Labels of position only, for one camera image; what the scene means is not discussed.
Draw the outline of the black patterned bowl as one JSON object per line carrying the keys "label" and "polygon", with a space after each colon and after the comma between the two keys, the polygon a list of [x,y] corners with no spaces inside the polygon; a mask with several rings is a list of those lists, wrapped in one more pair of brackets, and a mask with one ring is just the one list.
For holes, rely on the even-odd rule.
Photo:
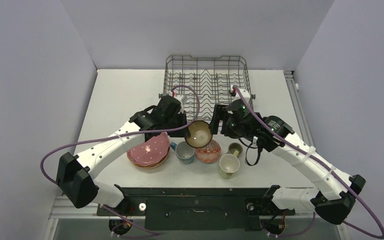
{"label": "black patterned bowl", "polygon": [[213,138],[210,125],[202,120],[194,121],[188,130],[190,136],[185,138],[185,142],[195,149],[206,146]]}

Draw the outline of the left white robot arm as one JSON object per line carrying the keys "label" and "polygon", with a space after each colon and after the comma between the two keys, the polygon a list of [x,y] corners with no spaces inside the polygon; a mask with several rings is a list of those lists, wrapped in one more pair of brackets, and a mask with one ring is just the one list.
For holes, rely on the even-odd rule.
{"label": "left white robot arm", "polygon": [[108,206],[116,215],[123,215],[129,209],[129,201],[116,185],[101,183],[95,179],[101,171],[118,157],[142,144],[143,150],[151,152],[157,136],[172,129],[175,137],[190,135],[186,127],[184,104],[187,96],[171,94],[163,96],[157,105],[136,112],[108,140],[81,151],[76,155],[69,152],[59,159],[56,183],[76,208],[90,203]]}

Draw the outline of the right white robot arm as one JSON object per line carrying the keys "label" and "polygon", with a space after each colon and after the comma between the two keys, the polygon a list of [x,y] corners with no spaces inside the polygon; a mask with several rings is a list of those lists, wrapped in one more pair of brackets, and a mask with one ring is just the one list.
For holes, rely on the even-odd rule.
{"label": "right white robot arm", "polygon": [[259,154],[266,150],[280,157],[315,185],[304,189],[277,187],[273,194],[262,199],[262,207],[269,214],[285,209],[309,210],[339,225],[356,202],[350,191],[359,195],[366,184],[361,175],[349,175],[332,166],[281,118],[252,114],[240,99],[229,105],[215,104],[210,130],[217,134],[219,128],[222,135],[232,139],[257,138]]}

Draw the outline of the red patterned bowl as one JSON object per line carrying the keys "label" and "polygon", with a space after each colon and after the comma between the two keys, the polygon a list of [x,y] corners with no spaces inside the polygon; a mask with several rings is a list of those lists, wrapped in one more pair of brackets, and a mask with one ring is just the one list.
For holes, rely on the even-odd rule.
{"label": "red patterned bowl", "polygon": [[195,155],[197,159],[205,164],[215,163],[220,157],[222,153],[222,148],[220,144],[211,140],[206,146],[196,148]]}

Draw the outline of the grey wire dish rack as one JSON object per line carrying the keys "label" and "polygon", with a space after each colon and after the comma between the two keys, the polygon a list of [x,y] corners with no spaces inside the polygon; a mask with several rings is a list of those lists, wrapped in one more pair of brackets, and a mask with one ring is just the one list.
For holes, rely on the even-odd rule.
{"label": "grey wire dish rack", "polygon": [[248,91],[252,107],[256,98],[251,92],[247,61],[240,55],[194,57],[170,55],[165,61],[163,90],[158,96],[170,95],[174,86],[186,85],[195,90],[200,101],[198,120],[210,122],[216,104],[228,105],[234,99],[231,85]]}

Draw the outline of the blue floral mug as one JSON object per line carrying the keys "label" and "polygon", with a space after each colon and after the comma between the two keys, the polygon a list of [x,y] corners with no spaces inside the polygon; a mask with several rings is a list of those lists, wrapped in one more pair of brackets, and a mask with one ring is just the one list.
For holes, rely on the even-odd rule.
{"label": "blue floral mug", "polygon": [[170,147],[174,150],[175,155],[181,164],[189,165],[195,159],[195,149],[185,141],[180,143],[171,142]]}

